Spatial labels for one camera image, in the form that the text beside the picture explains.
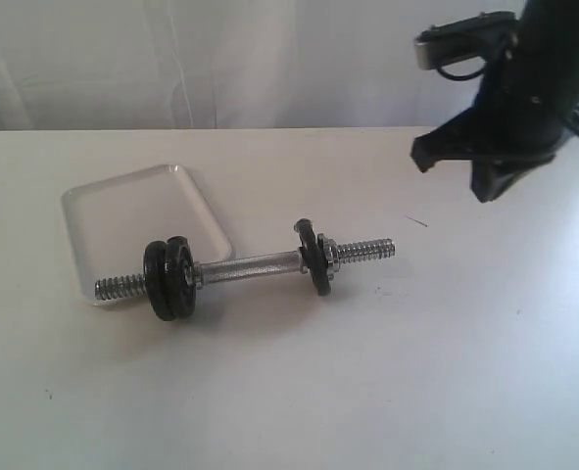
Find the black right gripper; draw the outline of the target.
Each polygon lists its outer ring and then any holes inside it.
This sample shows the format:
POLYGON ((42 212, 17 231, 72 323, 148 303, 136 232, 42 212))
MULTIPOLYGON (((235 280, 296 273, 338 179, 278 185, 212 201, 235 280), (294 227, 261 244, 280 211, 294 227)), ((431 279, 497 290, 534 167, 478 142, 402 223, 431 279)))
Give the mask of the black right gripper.
POLYGON ((480 203, 500 198, 531 171, 550 164, 571 112, 571 54, 563 43, 503 43, 486 64, 472 110, 415 137, 410 157, 421 172, 442 161, 471 162, 480 203))

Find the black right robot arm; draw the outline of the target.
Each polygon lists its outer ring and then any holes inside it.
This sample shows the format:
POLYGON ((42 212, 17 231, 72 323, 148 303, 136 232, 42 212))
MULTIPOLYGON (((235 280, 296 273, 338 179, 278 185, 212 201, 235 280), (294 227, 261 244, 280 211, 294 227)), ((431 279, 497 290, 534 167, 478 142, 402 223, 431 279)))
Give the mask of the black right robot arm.
POLYGON ((410 156, 420 171, 467 161, 472 192, 491 202, 579 138, 579 1, 529 1, 521 15, 432 26, 414 47, 424 70, 481 80, 469 108, 414 139, 410 156))

